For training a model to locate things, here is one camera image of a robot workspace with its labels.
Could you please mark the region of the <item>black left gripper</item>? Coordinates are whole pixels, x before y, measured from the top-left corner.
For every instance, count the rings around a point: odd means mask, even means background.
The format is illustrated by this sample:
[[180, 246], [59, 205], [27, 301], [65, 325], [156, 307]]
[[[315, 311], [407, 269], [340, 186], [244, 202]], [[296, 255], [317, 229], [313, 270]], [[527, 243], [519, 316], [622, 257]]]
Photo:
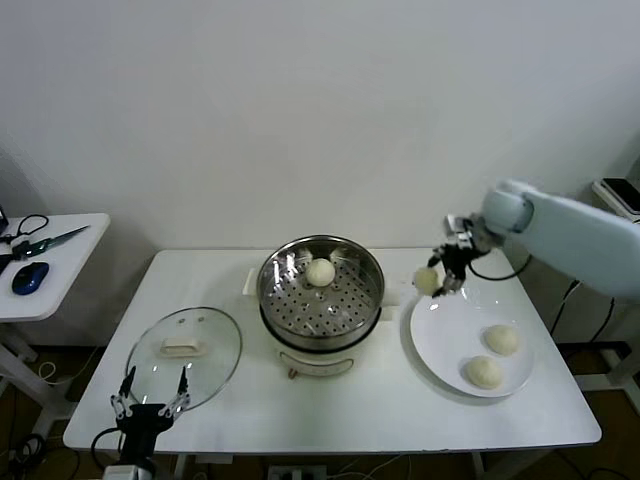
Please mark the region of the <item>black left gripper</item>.
[[124, 434], [122, 458], [151, 458], [157, 437], [173, 426], [171, 415], [180, 415], [191, 403], [186, 367], [182, 367], [178, 389], [174, 397], [163, 404], [137, 404], [130, 402], [131, 387], [136, 367], [124, 377], [118, 392], [110, 397], [116, 417], [116, 426]]

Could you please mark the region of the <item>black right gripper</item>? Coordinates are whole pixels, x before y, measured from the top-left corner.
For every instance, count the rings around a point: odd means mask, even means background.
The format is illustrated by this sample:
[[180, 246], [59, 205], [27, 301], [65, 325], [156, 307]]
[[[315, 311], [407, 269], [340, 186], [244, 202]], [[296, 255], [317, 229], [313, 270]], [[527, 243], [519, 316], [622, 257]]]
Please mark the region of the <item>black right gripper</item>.
[[471, 246], [460, 246], [457, 243], [445, 243], [436, 247], [428, 260], [429, 267], [435, 267], [443, 263], [446, 272], [441, 285], [434, 291], [433, 297], [438, 298], [460, 291], [464, 285], [464, 277], [459, 278], [455, 274], [465, 274], [471, 263], [488, 254], [487, 250]]

